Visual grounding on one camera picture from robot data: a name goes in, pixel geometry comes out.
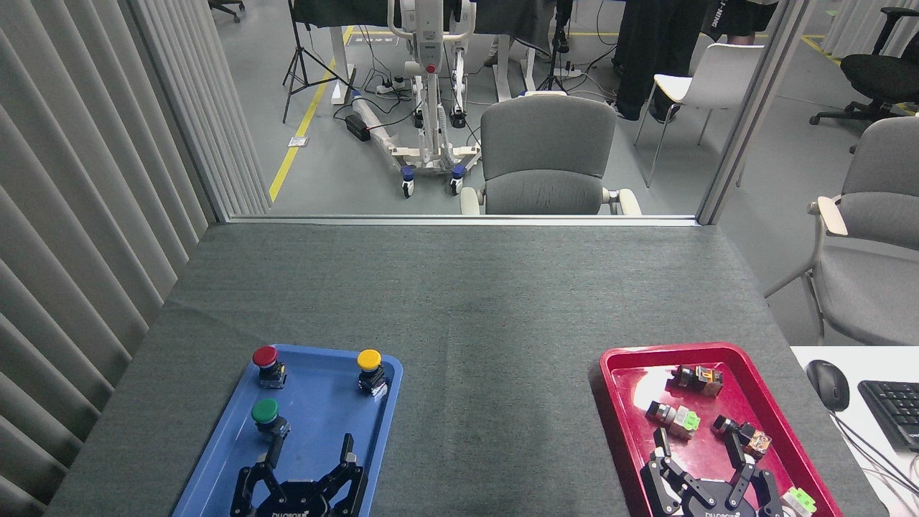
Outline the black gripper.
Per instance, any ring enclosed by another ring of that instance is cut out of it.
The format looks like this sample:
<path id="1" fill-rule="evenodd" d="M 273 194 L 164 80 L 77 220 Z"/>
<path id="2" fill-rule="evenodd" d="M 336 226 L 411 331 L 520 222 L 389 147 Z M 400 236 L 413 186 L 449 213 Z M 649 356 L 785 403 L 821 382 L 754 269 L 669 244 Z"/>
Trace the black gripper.
<path id="1" fill-rule="evenodd" d="M 354 439 L 351 433 L 342 438 L 340 458 L 336 467 L 319 482 L 286 481 L 279 484 L 274 475 L 284 437 L 275 434 L 263 460 L 253 467 L 240 469 L 234 488 L 232 516 L 256 515 L 252 495 L 259 482 L 263 482 L 269 496 L 262 503 L 263 516 L 358 516 L 368 483 L 367 471 L 358 464 L 353 452 Z M 332 499 L 342 488 L 347 494 L 338 503 Z"/>
<path id="2" fill-rule="evenodd" d="M 668 433 L 663 427 L 653 432 L 654 448 L 649 459 L 641 468 L 643 491 L 652 515 L 683 516 L 784 516 L 775 476 L 768 469 L 757 465 L 755 456 L 746 454 L 740 435 L 736 431 L 723 432 L 723 442 L 729 461 L 735 468 L 732 480 L 728 482 L 702 479 L 704 498 L 680 484 L 672 468 L 666 464 L 671 460 Z M 745 500 L 750 487 L 754 488 L 754 508 Z"/>

